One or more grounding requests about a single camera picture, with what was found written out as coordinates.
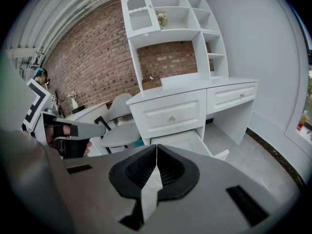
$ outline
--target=person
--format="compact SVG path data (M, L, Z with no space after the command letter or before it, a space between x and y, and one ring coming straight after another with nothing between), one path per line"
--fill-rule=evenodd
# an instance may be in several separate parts
M48 71L44 68L37 68L34 75L34 80L42 86L43 84L49 84L50 79L48 79Z

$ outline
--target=white ceiling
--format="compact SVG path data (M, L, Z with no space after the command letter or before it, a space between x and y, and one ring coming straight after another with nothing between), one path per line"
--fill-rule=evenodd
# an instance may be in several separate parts
M30 0L4 46L16 69L40 65L58 40L83 16L109 0Z

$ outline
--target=bottle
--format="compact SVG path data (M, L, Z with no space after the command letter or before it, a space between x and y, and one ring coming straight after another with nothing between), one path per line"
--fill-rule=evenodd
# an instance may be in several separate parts
M304 123L306 123L306 120L307 120L307 110L305 110L302 114L302 116L300 117L300 120L299 120L299 124L297 126L297 129L300 131L302 126L304 125Z

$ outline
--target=desk top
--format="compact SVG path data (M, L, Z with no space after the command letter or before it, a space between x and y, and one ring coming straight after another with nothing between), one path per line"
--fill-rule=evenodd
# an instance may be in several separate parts
M207 89L213 87L234 85L240 83L257 82L256 79L247 78L234 78L234 77L215 77L212 79L193 79L188 81L183 81L182 83L177 83L171 87L157 87L144 91L144 96L142 93L138 93L131 99L127 100L127 105L134 103L151 100L155 98L160 98L164 96L170 96L185 92L190 92L194 90Z
M91 107L87 107L87 108L81 110L81 111L78 112L78 113L75 113L75 114L73 114L73 115L67 116L65 119L68 119L68 120L77 120L77 119L79 119L80 117L84 116L85 114L91 112L92 110L95 110L96 108L98 108L98 107L100 107L100 106L102 106L102 105L104 105L104 104L106 104L106 103L108 103L108 102L109 102L109 101L104 101L104 102L101 102L101 103L99 103L99 104L93 105L93 106L91 106Z

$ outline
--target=hand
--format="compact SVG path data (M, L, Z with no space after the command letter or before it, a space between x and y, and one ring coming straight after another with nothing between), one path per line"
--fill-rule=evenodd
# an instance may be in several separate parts
M48 142L49 146L56 148L57 145L54 142L53 125L48 125L44 129L45 129L45 136L47 138L47 142ZM63 132L65 135L70 135L70 126L64 125L63 126ZM88 149L88 147L91 147L91 146L92 146L92 143L88 142L87 148L84 151L84 156L88 156L88 153L90 152L90 149Z

